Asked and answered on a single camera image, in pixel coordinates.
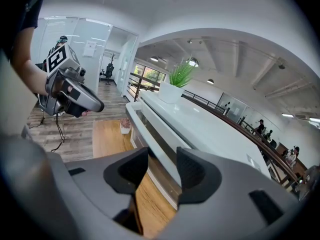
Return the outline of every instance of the wooden floor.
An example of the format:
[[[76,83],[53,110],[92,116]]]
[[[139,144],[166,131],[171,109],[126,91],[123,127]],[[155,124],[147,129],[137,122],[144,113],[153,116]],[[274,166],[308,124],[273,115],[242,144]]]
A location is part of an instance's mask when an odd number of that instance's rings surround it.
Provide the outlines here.
[[[99,158],[133,150],[130,134],[121,134],[119,120],[94,122],[93,156]],[[136,202],[146,238],[154,238],[176,214],[147,173],[136,191]]]
[[[104,120],[117,120],[126,117],[125,105],[128,100],[120,96],[120,92],[113,81],[106,85],[100,81],[98,97],[104,103],[103,111],[99,113],[89,112],[84,117],[73,117],[64,114],[59,117],[59,125],[65,130],[65,141],[56,151],[65,162],[89,159],[93,157],[92,130],[93,122]],[[43,113],[39,108],[34,108],[28,118],[29,127],[37,126]],[[54,116],[44,115],[43,125],[31,128],[32,138],[46,151],[55,149],[61,142],[59,131]]]

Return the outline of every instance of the black sleeve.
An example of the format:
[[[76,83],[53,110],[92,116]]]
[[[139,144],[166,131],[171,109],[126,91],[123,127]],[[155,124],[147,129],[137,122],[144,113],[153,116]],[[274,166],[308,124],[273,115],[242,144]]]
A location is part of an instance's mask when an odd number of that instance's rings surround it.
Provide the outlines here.
[[[39,12],[41,9],[41,5],[43,3],[43,0],[38,0],[30,9],[25,14],[25,18],[21,27],[21,30],[27,29],[34,27],[35,29],[38,27],[38,17],[39,17]]]

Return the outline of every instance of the ceiling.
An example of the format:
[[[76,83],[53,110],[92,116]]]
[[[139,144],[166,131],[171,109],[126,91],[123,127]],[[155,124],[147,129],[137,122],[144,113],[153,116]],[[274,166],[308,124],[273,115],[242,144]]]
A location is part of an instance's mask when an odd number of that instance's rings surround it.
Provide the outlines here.
[[[169,71],[182,60],[194,57],[199,69],[219,73],[254,89],[284,114],[304,114],[320,118],[320,94],[303,70],[290,61],[262,51],[246,42],[210,36],[179,38],[140,47],[136,57]],[[150,57],[162,60],[154,62]],[[197,79],[206,82],[208,79]]]

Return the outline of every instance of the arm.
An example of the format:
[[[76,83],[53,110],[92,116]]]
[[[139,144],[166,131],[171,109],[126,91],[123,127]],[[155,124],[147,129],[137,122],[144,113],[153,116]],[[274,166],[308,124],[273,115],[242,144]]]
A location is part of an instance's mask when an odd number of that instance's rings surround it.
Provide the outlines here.
[[[30,46],[34,30],[34,27],[28,27],[20,31],[16,36],[11,64],[25,85],[33,93],[47,95],[45,89],[47,73],[31,61]]]

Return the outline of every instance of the wooden desk surface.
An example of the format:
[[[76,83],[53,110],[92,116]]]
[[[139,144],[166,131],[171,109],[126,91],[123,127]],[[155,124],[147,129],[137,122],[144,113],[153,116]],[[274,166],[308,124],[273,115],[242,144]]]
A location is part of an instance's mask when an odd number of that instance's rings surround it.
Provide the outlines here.
[[[99,158],[133,150],[131,132],[121,134],[120,121],[95,121],[93,123],[93,157]],[[158,191],[146,173],[136,191],[137,208],[143,226],[143,235],[154,238],[175,216],[176,210]]]

